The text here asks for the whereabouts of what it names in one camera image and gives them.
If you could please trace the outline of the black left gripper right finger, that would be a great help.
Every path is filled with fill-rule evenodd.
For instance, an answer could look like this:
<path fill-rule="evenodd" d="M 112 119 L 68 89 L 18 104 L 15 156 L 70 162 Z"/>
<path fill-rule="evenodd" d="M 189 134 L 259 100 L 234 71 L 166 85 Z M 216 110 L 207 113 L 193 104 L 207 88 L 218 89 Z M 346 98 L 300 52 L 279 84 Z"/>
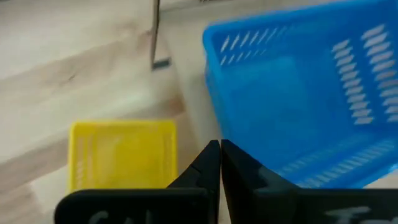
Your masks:
<path fill-rule="evenodd" d="M 398 224 L 396 189 L 305 189 L 229 140 L 221 176 L 232 224 Z"/>

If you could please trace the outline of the blue plastic basket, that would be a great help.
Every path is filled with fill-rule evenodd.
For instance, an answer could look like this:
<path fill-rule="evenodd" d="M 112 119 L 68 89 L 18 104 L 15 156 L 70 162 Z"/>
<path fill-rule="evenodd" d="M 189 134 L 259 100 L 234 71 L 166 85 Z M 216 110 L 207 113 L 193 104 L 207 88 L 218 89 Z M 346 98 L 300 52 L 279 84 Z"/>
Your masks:
<path fill-rule="evenodd" d="M 398 171 L 398 0 L 266 12 L 203 32 L 222 135 L 305 188 Z"/>

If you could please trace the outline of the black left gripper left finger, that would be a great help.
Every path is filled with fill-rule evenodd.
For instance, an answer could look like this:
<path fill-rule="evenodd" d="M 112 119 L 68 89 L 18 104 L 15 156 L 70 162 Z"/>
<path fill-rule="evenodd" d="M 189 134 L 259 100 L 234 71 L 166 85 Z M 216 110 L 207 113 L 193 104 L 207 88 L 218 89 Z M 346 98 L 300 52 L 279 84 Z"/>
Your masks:
<path fill-rule="evenodd" d="M 54 224 L 218 224 L 220 169 L 211 140 L 166 188 L 79 190 L 58 203 Z"/>

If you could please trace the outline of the wooden shelf with black frame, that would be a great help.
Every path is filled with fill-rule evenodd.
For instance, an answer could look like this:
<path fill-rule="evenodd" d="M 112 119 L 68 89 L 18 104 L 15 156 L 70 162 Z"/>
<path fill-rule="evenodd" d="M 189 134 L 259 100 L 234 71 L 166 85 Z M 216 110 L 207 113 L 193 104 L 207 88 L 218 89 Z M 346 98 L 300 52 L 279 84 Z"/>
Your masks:
<path fill-rule="evenodd" d="M 153 20 L 151 28 L 151 44 L 150 44 L 150 67 L 152 71 L 166 68 L 171 64 L 170 57 L 156 59 L 157 39 L 159 33 L 160 22 L 160 0 L 153 0 Z"/>

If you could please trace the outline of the yellow plastic basket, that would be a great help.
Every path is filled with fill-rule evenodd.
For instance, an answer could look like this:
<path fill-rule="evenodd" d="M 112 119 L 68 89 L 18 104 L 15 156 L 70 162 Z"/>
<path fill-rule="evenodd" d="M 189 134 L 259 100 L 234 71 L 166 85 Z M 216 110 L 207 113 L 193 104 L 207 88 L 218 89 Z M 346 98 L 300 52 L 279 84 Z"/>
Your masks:
<path fill-rule="evenodd" d="M 177 176 L 177 127 L 172 120 L 91 120 L 70 127 L 69 192 L 162 189 Z"/>

